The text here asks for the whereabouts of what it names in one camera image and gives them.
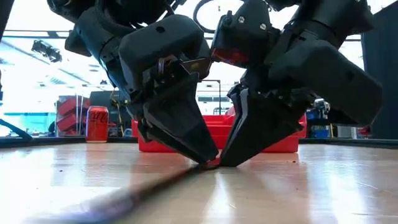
red container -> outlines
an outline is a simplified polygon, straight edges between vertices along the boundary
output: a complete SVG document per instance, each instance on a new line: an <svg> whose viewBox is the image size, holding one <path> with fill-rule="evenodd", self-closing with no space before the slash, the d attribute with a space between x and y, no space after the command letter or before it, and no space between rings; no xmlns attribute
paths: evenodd
<svg viewBox="0 0 398 224"><path fill-rule="evenodd" d="M211 137L213 138L218 149L225 147L228 139L228 134L231 131L234 119L233 110L229 111L228 115L204 115L203 119L208 126ZM307 119L305 116L300 119L299 123L304 127L302 131L294 133L291 136L265 148L262 152L268 153L294 153L299 149L299 138L304 138L306 134ZM140 137L137 128L137 121L132 121L132 134L138 138L138 146L141 152L175 152L155 141L144 142Z"/></svg>
<svg viewBox="0 0 398 224"><path fill-rule="evenodd" d="M87 111L86 142L108 140L109 112L104 106L91 106Z"/></svg>
<svg viewBox="0 0 398 224"><path fill-rule="evenodd" d="M59 131L69 131L73 128L76 129L76 121L76 114L69 114L57 121L57 128Z"/></svg>

screw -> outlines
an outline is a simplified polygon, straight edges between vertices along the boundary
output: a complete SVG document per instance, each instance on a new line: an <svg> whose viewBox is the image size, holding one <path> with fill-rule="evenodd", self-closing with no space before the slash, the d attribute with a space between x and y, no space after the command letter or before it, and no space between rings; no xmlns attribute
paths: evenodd
<svg viewBox="0 0 398 224"><path fill-rule="evenodd" d="M262 30L266 30L266 29L267 29L267 25L265 25L265 24L261 24L261 25L260 25L260 29L262 29Z"/></svg>
<svg viewBox="0 0 398 224"><path fill-rule="evenodd" d="M244 23L244 17L243 17L243 16L239 16L238 22L239 22L239 23Z"/></svg>
<svg viewBox="0 0 398 224"><path fill-rule="evenodd" d="M225 17L223 21L223 25L228 26L232 23L232 19L230 17Z"/></svg>

wood grain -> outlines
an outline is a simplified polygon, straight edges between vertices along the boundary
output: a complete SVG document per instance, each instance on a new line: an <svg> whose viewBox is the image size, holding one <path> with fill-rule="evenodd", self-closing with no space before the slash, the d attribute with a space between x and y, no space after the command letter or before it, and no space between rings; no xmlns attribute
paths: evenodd
<svg viewBox="0 0 398 224"><path fill-rule="evenodd" d="M118 198L129 206L131 192L193 166L135 144L0 152L1 223L55 223ZM112 223L398 223L397 177L398 151L303 145L181 178Z"/></svg>

red soda can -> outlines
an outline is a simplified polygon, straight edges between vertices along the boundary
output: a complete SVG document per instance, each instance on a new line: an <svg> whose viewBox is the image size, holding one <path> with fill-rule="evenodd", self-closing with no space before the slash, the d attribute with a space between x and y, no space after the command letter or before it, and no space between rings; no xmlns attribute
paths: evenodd
<svg viewBox="0 0 398 224"><path fill-rule="evenodd" d="M109 112L104 106L91 106L87 111L86 142L108 140Z"/></svg>

red storage rack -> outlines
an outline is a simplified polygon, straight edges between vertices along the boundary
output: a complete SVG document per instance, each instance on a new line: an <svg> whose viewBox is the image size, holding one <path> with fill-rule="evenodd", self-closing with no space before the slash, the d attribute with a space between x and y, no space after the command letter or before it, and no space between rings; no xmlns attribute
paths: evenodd
<svg viewBox="0 0 398 224"><path fill-rule="evenodd" d="M234 112L228 111L227 115L204 115L203 116L211 136L213 137L218 149L225 147L228 139L228 134L231 131ZM294 153L299 149L299 139L304 138L307 130L307 119L305 116L300 119L299 123L304 127L302 131L299 131L287 138L273 144L272 146L263 150L263 152L269 153ZM175 152L174 150L164 146L155 141L144 142L140 137L137 128L137 122L132 121L132 135L138 138L139 150L141 152Z"/></svg>
<svg viewBox="0 0 398 224"><path fill-rule="evenodd" d="M82 96L60 96L57 101L57 136L79 135L76 126L86 123L86 112L90 102Z"/></svg>

